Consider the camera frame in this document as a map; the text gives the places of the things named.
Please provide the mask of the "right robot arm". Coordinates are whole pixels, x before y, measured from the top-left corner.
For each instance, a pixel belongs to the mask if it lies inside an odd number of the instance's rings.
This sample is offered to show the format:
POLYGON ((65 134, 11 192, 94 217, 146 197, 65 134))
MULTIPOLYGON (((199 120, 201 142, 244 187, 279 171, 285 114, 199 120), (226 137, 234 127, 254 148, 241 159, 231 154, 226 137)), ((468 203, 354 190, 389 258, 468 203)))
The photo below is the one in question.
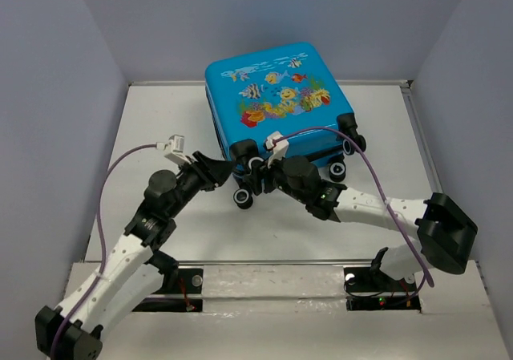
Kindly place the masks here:
POLYGON ((372 261, 369 279, 377 289, 388 289, 415 273, 429 276, 431 269, 453 275, 466 271, 478 227, 444 193, 435 192, 427 200, 374 196, 322 179, 304 156, 272 162, 253 157, 244 170, 264 192, 282 191, 317 219, 400 233, 404 245, 384 247, 372 261))

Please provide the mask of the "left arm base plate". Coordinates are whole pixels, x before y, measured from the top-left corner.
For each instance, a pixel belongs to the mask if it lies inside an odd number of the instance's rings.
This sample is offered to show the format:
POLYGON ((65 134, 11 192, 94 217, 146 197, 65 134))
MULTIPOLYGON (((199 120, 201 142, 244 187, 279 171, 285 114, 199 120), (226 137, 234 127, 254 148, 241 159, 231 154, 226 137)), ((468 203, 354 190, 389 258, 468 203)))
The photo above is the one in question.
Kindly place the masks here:
POLYGON ((174 277, 165 277, 162 286, 145 297, 132 311, 140 313, 200 313, 204 270, 200 267, 179 268, 174 277))

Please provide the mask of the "blue hard-shell suitcase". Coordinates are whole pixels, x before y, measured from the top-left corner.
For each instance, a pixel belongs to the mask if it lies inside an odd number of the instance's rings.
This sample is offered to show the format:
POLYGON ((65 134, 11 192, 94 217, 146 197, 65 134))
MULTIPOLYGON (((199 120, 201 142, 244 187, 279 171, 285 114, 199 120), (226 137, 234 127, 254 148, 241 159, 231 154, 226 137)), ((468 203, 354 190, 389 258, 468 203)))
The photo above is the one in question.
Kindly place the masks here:
POLYGON ((204 77, 223 157, 240 161, 232 175, 241 209, 265 191, 250 166, 255 157, 268 159, 265 141, 274 132, 287 136, 288 156, 305 156, 334 182, 345 179, 345 158, 366 149, 349 100, 307 42, 215 61, 204 77))

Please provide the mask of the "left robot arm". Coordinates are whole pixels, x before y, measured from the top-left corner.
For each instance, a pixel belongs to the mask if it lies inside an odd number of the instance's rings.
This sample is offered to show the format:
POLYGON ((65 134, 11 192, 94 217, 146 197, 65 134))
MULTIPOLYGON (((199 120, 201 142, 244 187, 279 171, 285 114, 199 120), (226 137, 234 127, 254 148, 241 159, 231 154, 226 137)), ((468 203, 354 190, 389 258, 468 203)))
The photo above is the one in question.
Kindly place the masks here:
POLYGON ((56 307, 36 314, 36 346, 48 358, 96 359, 109 329, 144 298, 176 286, 178 261, 161 248, 176 229, 176 216, 199 192, 223 185, 233 163, 201 152, 170 158, 179 171, 150 176, 135 215, 115 246, 102 249, 96 270, 56 307))

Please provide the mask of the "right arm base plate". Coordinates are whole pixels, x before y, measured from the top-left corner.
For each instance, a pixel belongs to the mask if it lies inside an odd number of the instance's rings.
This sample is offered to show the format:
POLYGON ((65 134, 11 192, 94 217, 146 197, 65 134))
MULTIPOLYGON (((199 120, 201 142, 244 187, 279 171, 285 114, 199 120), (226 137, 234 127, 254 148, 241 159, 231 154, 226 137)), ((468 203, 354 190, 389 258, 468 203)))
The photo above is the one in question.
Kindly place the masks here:
POLYGON ((349 312, 357 311, 421 311, 418 287, 414 281, 394 280, 380 271, 388 248, 380 249, 367 266, 344 268, 343 290, 349 312))

